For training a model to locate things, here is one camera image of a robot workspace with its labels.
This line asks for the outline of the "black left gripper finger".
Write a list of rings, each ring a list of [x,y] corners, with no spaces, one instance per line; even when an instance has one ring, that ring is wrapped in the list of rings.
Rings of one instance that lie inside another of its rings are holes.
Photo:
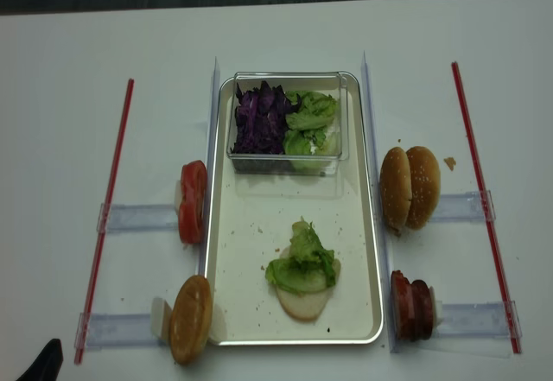
[[[51,339],[17,381],[56,381],[63,360],[60,339]]]

